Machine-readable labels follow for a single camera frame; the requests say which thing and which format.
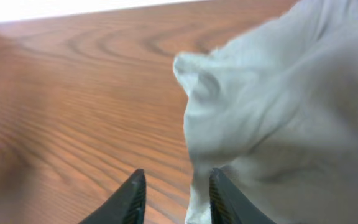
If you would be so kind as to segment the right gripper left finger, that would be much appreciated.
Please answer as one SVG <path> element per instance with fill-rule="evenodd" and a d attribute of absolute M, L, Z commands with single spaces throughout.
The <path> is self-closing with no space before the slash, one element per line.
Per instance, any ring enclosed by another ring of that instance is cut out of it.
<path fill-rule="evenodd" d="M 80 224 L 143 224 L 146 207 L 146 178 L 143 169 L 129 178 Z"/>

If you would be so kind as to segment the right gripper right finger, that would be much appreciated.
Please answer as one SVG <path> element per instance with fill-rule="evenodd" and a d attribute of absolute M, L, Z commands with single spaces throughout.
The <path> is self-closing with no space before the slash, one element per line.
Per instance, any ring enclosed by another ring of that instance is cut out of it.
<path fill-rule="evenodd" d="M 209 177 L 212 224 L 275 224 L 218 168 Z"/>

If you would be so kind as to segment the grey-green shorts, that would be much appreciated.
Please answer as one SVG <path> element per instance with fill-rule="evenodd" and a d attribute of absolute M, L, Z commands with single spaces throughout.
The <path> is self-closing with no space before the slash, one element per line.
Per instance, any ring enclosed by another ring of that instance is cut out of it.
<path fill-rule="evenodd" d="M 187 223 L 222 169 L 277 223 L 358 223 L 358 1 L 307 0 L 209 54 L 183 52 Z"/>

